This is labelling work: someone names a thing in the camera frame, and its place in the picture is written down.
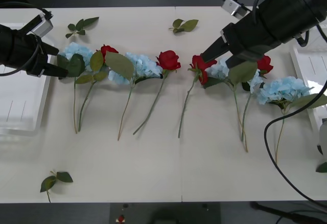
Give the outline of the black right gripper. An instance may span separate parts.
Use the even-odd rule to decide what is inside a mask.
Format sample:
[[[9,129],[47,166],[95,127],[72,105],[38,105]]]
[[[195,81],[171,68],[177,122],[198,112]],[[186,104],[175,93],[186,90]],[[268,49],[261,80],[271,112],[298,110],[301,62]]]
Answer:
[[[259,61],[264,54],[278,47],[278,40],[265,24],[261,20],[255,24],[251,16],[235,24],[228,24],[221,34],[222,36],[200,55],[205,63],[230,51],[233,55],[225,63],[228,68],[234,68],[246,61]]]

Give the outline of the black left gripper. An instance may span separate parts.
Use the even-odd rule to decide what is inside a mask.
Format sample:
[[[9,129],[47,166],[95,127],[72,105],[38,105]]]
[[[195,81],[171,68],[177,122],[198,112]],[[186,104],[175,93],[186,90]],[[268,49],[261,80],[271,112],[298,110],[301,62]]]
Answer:
[[[18,31],[11,31],[10,68],[11,75],[26,71],[32,76],[51,76],[65,78],[68,70],[49,64],[49,55],[58,55],[59,49],[42,41],[34,34],[23,37],[17,35]]]

